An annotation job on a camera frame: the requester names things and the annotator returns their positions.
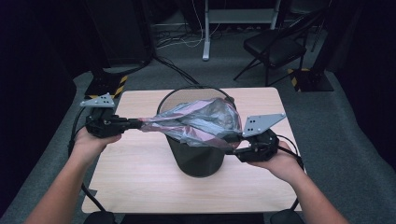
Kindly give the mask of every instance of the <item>metal bracket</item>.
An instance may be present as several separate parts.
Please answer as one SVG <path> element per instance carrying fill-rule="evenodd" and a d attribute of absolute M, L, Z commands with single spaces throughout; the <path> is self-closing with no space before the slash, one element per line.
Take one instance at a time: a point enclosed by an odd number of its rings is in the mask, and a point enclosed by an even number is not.
<path fill-rule="evenodd" d="M 272 114 L 272 115 L 259 115 L 249 116 L 245 123 L 244 131 L 242 132 L 243 137 L 250 137 L 260 133 L 264 133 L 269 128 L 280 122 L 286 117 L 285 113 Z"/>
<path fill-rule="evenodd" d="M 110 93 L 98 96 L 94 99 L 83 101 L 79 104 L 81 107 L 108 107 L 112 108 L 115 106 L 113 99 L 111 99 Z"/>

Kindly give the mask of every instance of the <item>black cable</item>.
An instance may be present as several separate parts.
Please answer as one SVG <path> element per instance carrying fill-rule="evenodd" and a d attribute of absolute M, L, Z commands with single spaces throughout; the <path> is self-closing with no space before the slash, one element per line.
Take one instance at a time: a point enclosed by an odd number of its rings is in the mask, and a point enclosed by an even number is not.
<path fill-rule="evenodd" d="M 189 80 L 189 81 L 187 81 L 187 82 L 189 82 L 189 84 L 199 84 L 199 82 L 197 81 L 197 80 L 195 80 L 193 77 L 191 77 L 189 74 L 187 74 L 185 71 L 183 71 L 183 70 L 181 70 L 179 67 L 177 67 L 177 66 L 175 66 L 174 64 L 172 64 L 172 63 L 168 63 L 168 62 L 166 62 L 166 61 L 164 61 L 163 59 L 161 59 L 160 57 L 154 57 L 154 60 L 156 60 L 157 62 L 159 62 L 159 63 L 161 63 L 161 64 L 163 64 L 163 65 L 165 65 L 165 66 L 168 66 L 168 67 L 170 67 L 170 68 L 172 68 L 172 69 L 174 69 L 175 71 L 177 71 L 183 78 L 186 78 L 187 80 Z"/>
<path fill-rule="evenodd" d="M 280 149 L 280 150 L 282 150 L 282 151 L 284 151 L 284 152 L 286 152 L 286 153 L 289 153 L 291 156 L 293 156 L 293 157 L 297 160 L 297 163 L 300 165 L 300 167 L 301 167 L 302 169 L 304 169 L 303 159 L 301 158 L 301 156 L 299 156 L 299 152 L 298 152 L 297 146 L 296 146 L 288 137 L 286 137 L 286 136 L 283 136 L 283 135 L 279 135 L 279 134 L 278 134 L 277 137 L 284 138 L 284 139 L 286 139 L 288 142 L 290 142 L 290 143 L 293 145 L 294 150 L 296 151 L 296 153 L 294 153 L 294 152 L 292 152 L 292 151 L 290 151 L 290 150 L 288 150 L 288 149 L 286 149 L 286 148 L 284 148 L 284 147 L 277 146 L 277 148 Z M 296 207 L 297 207 L 298 204 L 299 204 L 299 201 L 298 201 L 298 198 L 296 198 L 296 200 L 294 201 L 294 203 L 293 203 L 293 205 L 291 206 L 290 210 L 291 210 L 291 211 L 294 211 L 294 210 L 296 209 Z"/>
<path fill-rule="evenodd" d="M 69 145 L 67 146 L 67 147 L 68 147 L 68 157 L 70 157 L 70 155 L 72 154 L 73 147 L 74 147 L 74 144 L 75 144 L 75 138 L 76 138 L 77 133 L 79 132 L 79 130 L 81 130 L 81 129 L 85 126 L 85 125 L 84 125 L 84 126 L 82 126 L 81 128 L 79 128 L 78 130 L 76 130 L 77 125 L 78 125 L 79 117 L 81 116 L 81 114 L 82 114 L 82 112 L 84 111 L 84 109 L 85 109 L 85 107 L 82 107 L 82 108 L 78 111 L 78 113 L 77 113 L 77 115 L 76 115 L 76 118 L 75 118 L 75 120 L 74 120 L 74 122 L 73 122 L 73 127 L 72 127 L 72 132 L 71 132 L 71 135 L 70 135 Z M 93 195 L 90 193 L 90 191 L 87 189 L 87 187 L 85 187 L 84 183 L 81 184 L 81 189 L 82 189 L 82 191 L 84 191 L 85 195 L 87 195 L 87 197 L 88 197 L 89 199 L 91 199 L 91 201 L 92 201 L 102 212 L 105 212 L 105 211 L 106 211 L 106 209 L 99 203 L 99 201 L 97 201 L 97 200 L 93 197 Z"/>

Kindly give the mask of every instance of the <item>black curtain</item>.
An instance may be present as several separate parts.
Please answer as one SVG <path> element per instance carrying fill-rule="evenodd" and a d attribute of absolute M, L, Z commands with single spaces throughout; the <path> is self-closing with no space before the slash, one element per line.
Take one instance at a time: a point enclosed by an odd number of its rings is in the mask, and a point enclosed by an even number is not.
<path fill-rule="evenodd" d="M 2 0 L 0 27 L 2 216 L 58 129 L 76 86 L 28 2 Z"/>
<path fill-rule="evenodd" d="M 71 77 L 109 67 L 84 0 L 26 0 Z"/>
<path fill-rule="evenodd" d="M 335 74 L 359 126 L 382 158 L 396 169 L 396 1 L 363 1 L 363 5 L 357 1 L 356 6 L 361 6 L 358 14 L 354 13 L 358 15 L 356 25 L 349 26 L 346 35 L 339 34 L 346 41 L 338 45 L 343 50 L 333 55 L 338 58 Z"/>

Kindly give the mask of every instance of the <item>gray carpet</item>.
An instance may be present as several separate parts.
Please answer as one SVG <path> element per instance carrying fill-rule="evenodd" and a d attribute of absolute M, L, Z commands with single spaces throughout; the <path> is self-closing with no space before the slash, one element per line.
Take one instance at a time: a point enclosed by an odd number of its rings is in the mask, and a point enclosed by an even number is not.
<path fill-rule="evenodd" d="M 242 48 L 243 39 L 254 33 L 224 34 L 212 40 L 210 60 L 202 61 L 203 42 L 195 48 L 185 44 L 158 49 L 166 57 L 201 84 L 219 88 L 262 87 L 263 69 L 257 66 L 237 81 L 233 77 L 251 60 Z M 304 67 L 316 59 L 320 44 L 314 53 L 307 52 Z M 286 74 L 297 62 L 271 71 L 272 78 Z M 119 71 L 125 68 L 110 69 Z M 295 92 L 289 79 L 274 85 L 278 89 L 297 144 L 301 150 L 306 171 L 327 195 L 330 201 L 351 223 L 395 223 L 396 175 L 393 169 L 377 154 L 362 133 L 354 118 L 349 102 L 334 74 L 326 72 L 334 91 Z M 78 92 L 74 103 L 45 153 L 29 175 L 12 205 L 0 223 L 22 223 L 45 193 L 66 161 L 66 146 L 78 104 L 92 80 L 90 73 L 75 78 Z M 187 82 L 174 70 L 158 62 L 128 76 L 125 91 L 176 89 Z M 86 176 L 88 185 L 93 168 Z M 73 223 L 82 223 L 86 214 L 81 212 L 81 194 Z M 269 223 L 270 214 L 265 214 Z"/>

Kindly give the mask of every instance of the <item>table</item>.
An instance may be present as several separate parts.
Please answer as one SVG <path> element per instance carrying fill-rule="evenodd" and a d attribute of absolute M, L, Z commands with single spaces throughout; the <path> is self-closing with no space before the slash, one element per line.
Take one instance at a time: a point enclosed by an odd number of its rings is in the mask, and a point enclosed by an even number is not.
<path fill-rule="evenodd" d="M 208 0 L 205 0 L 205 44 L 202 60 L 209 60 L 209 23 L 271 23 L 270 29 L 274 30 L 280 1 L 276 0 L 274 8 L 209 10 Z"/>
<path fill-rule="evenodd" d="M 235 99 L 242 123 L 248 115 L 285 112 L 274 88 L 223 89 Z M 170 91 L 126 91 L 117 114 L 149 118 L 156 114 Z M 288 119 L 273 126 L 275 133 L 294 141 Z M 240 147 L 247 147 L 242 142 Z M 289 184 L 267 170 L 225 156 L 220 169 L 209 177 L 185 175 L 177 166 L 162 133 L 126 131 L 107 146 L 94 171 L 90 189 L 108 211 L 130 214 L 201 214 L 280 211 L 291 207 L 296 196 Z M 83 212 L 98 208 L 85 198 Z"/>

